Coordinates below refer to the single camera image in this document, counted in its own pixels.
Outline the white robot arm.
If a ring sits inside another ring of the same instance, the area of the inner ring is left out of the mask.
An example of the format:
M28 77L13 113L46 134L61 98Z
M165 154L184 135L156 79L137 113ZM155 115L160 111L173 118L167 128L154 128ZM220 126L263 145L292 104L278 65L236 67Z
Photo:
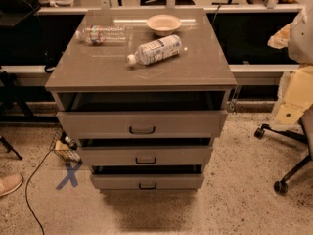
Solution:
M279 130L294 126L313 104L313 9L306 6L282 29L270 37L268 46L288 48L289 57L299 63L281 77L278 101L270 125Z

